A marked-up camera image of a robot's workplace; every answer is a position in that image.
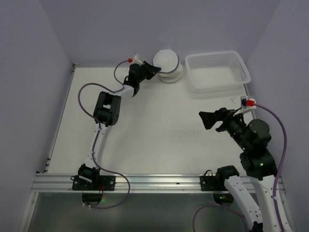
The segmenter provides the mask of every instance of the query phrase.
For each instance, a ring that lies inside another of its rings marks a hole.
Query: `white wall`
[[[71,64],[38,0],[0,1],[0,231],[18,230],[51,148]]]
[[[282,0],[247,65],[250,93],[283,120],[288,149],[282,177],[289,205],[300,232],[308,231],[309,198],[309,1]],[[283,138],[278,123],[267,113],[271,153],[279,163]]]
[[[115,65],[162,48],[236,50],[246,60],[280,0],[40,0],[70,60]]]

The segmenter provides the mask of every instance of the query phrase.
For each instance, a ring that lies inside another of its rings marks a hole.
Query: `white table surface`
[[[77,68],[61,120],[49,173],[77,173],[89,152],[95,123],[79,107],[77,93],[82,85],[97,82],[111,89],[120,87],[113,68]],[[116,75],[123,80],[128,68]],[[100,87],[86,87],[84,107],[93,113]],[[120,117],[111,130],[102,166],[124,174],[201,174],[207,169],[234,165],[244,174],[241,149],[227,132],[217,133],[217,123],[205,130],[199,111],[213,112],[221,107],[237,109],[245,88],[210,94],[195,94],[184,70],[172,84],[157,77],[141,83],[139,93],[122,104]],[[245,115],[245,121],[252,120]]]

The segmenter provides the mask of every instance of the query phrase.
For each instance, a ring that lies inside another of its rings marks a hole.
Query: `metal frame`
[[[30,196],[29,196],[29,199],[26,205],[26,209],[24,212],[24,216],[19,226],[19,232],[28,232],[31,219],[34,213],[35,205],[38,200],[38,196],[39,196],[38,192],[30,193]]]
[[[48,157],[47,157],[47,160],[46,160],[45,167],[42,167],[41,170],[38,169],[37,171],[39,171],[39,172],[41,172],[41,171],[44,172],[44,173],[48,172],[50,160],[52,158],[52,154],[53,154],[55,144],[56,144],[56,139],[57,139],[58,132],[59,132],[59,129],[60,129],[61,120],[62,120],[62,117],[63,117],[63,112],[64,112],[64,109],[65,109],[66,104],[67,104],[68,96],[69,96],[69,93],[70,93],[71,85],[72,85],[72,82],[73,82],[73,77],[74,77],[75,70],[76,70],[77,66],[79,66],[79,64],[75,64],[75,63],[72,64],[71,80],[70,80],[69,88],[67,89],[67,92],[66,92],[66,97],[65,97],[62,109],[61,109],[61,115],[58,119],[56,131],[55,131],[54,137],[53,137],[52,142],[51,142],[51,147],[50,147],[50,150],[48,152]]]
[[[71,189],[73,182],[70,177],[75,174],[36,174],[31,192],[66,192],[77,193]],[[131,193],[227,193],[227,191],[201,191],[200,175],[198,174],[128,174]],[[248,176],[241,177],[245,188],[255,193]],[[279,190],[284,192],[280,179]],[[126,193],[127,182],[123,177],[116,177],[115,191],[109,193]]]

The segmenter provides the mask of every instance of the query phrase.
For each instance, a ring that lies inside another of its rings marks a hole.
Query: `white cable clip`
[[[140,60],[140,55],[138,53],[134,55],[132,64],[139,64],[139,65],[143,64],[143,62]]]
[[[253,105],[253,106],[247,106],[247,100],[251,100],[251,101],[254,101],[255,102],[255,99],[254,98],[251,98],[250,96],[242,96],[240,98],[240,104],[241,104],[241,109],[240,110],[237,110],[235,113],[234,113],[234,116],[235,115],[238,115],[238,114],[246,114],[250,111],[253,111],[256,109],[256,106]]]

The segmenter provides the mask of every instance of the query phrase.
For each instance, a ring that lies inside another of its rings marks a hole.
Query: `purple cable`
[[[235,214],[237,214],[241,220],[243,221],[243,224],[245,225],[245,231],[248,232],[249,231],[249,228],[248,228],[248,225],[247,225],[247,222],[246,222],[246,218],[243,214],[237,212],[236,210],[234,209],[231,209],[229,207],[226,207],[224,205],[219,205],[219,204],[207,204],[207,205],[204,205],[204,206],[201,206],[200,208],[198,208],[196,210],[196,212],[194,213],[194,216],[193,216],[193,219],[192,219],[192,228],[193,228],[193,232],[196,232],[195,230],[195,219],[197,217],[197,214],[199,213],[200,210],[202,210],[203,208],[208,208],[208,207],[217,207],[217,208],[222,208],[222,209],[227,209],[228,211],[231,211]]]
[[[124,60],[124,61],[120,62],[120,63],[115,67],[115,69],[114,69],[114,78],[115,78],[115,80],[116,80],[117,82],[119,82],[119,83],[122,84],[122,85],[123,85],[123,83],[122,83],[121,81],[119,81],[119,80],[117,79],[117,77],[116,77],[116,70],[117,70],[117,68],[118,68],[120,65],[122,65],[123,63],[126,63],[126,62],[129,62],[129,61],[128,61],[128,60]]]
[[[270,109],[268,109],[265,106],[262,106],[262,105],[259,105],[259,104],[256,104],[256,103],[254,103],[254,105],[268,111],[269,113],[271,113],[277,119],[277,121],[279,122],[279,124],[282,128],[282,131],[283,131],[283,137],[284,137],[283,152],[282,152],[281,160],[280,160],[280,163],[279,163],[278,172],[277,172],[277,175],[275,176],[274,186],[272,188],[272,195],[273,195],[273,199],[274,199],[275,210],[276,210],[276,215],[277,215],[278,222],[279,222],[279,225],[280,225],[280,229],[282,231],[284,231],[282,219],[280,217],[280,212],[279,212],[279,208],[278,208],[278,203],[277,203],[277,200],[276,200],[276,196],[277,196],[276,190],[277,190],[277,184],[278,184],[278,180],[279,180],[279,177],[280,177],[281,169],[282,169],[284,158],[285,158],[286,148],[287,148],[286,130],[285,130],[285,127],[284,127],[281,119],[273,111],[271,111]]]
[[[109,171],[109,170],[107,170],[107,169],[104,169],[104,168],[102,168],[102,167],[96,162],[96,160],[95,160],[95,157],[94,157],[94,149],[95,149],[95,146],[96,146],[96,143],[97,143],[97,140],[98,140],[98,135],[99,135],[99,133],[100,133],[101,124],[100,124],[100,122],[99,122],[94,116],[92,116],[88,111],[86,111],[86,109],[85,109],[85,108],[83,107],[83,105],[82,105],[82,102],[81,102],[81,93],[82,93],[82,90],[83,90],[86,86],[100,86],[100,87],[102,87],[103,89],[106,89],[107,91],[112,92],[112,93],[118,93],[118,92],[120,92],[121,90],[123,90],[124,87],[122,86],[121,89],[119,89],[119,90],[117,90],[117,91],[113,91],[113,90],[111,90],[111,89],[109,89],[109,88],[107,88],[107,87],[105,87],[105,86],[103,86],[103,85],[100,85],[100,84],[98,84],[98,83],[87,83],[87,84],[85,84],[85,85],[83,85],[83,86],[81,87],[81,89],[78,91],[78,96],[77,96],[78,104],[79,104],[79,106],[81,107],[81,109],[82,109],[88,116],[90,116],[91,118],[93,118],[93,119],[98,123],[98,125],[99,125],[99,130],[98,130],[98,132],[97,132],[97,134],[96,134],[96,137],[95,137],[95,140],[94,140],[94,142],[93,142],[93,144],[92,144],[92,149],[91,149],[91,151],[92,151],[92,160],[93,160],[93,162],[95,163],[95,165],[96,165],[98,168],[100,168],[101,170],[103,170],[103,171],[105,171],[105,172],[120,175],[121,177],[123,177],[123,178],[127,181],[127,184],[128,184],[128,191],[127,191],[126,196],[125,196],[120,202],[118,202],[117,204],[110,205],[110,206],[105,206],[105,207],[96,206],[96,205],[92,205],[92,206],[91,206],[91,208],[95,208],[95,209],[110,209],[110,208],[114,208],[114,207],[116,207],[116,206],[119,206],[120,204],[122,204],[123,202],[125,202],[125,201],[127,200],[128,196],[129,196],[129,194],[130,194],[131,185],[130,185],[130,182],[129,182],[128,178],[126,178],[123,174],[118,173],[118,172],[114,172],[114,171]]]
[[[121,177],[123,177],[123,178],[127,181],[127,185],[128,185],[128,187],[129,187],[128,190],[127,190],[126,196],[125,196],[120,202],[118,202],[117,204],[113,204],[113,205],[105,206],[105,207],[96,206],[96,205],[92,205],[92,206],[91,206],[91,208],[95,208],[95,209],[110,209],[110,208],[114,208],[114,207],[116,207],[116,206],[121,205],[123,202],[125,202],[125,201],[128,199],[129,194],[130,194],[131,185],[130,185],[129,180],[126,178],[125,175],[123,175],[123,174],[121,174],[121,173],[118,173],[118,172],[109,171],[109,170],[107,170],[107,169],[104,169],[104,168],[102,168],[102,167],[97,163],[97,161],[96,161],[96,159],[95,159],[95,152],[94,152],[94,150],[95,150],[95,146],[96,146],[96,143],[97,143],[97,140],[98,140],[98,135],[99,135],[99,133],[100,133],[100,129],[101,129],[101,124],[99,123],[99,130],[98,130],[98,132],[97,132],[97,135],[96,135],[96,137],[95,137],[95,140],[94,140],[94,142],[93,142],[92,149],[91,149],[91,151],[92,151],[92,160],[93,160],[93,162],[95,163],[95,165],[96,165],[98,168],[100,168],[101,170],[103,170],[103,171],[105,171],[105,172],[108,172],[108,173],[117,174],[117,175],[120,175]]]

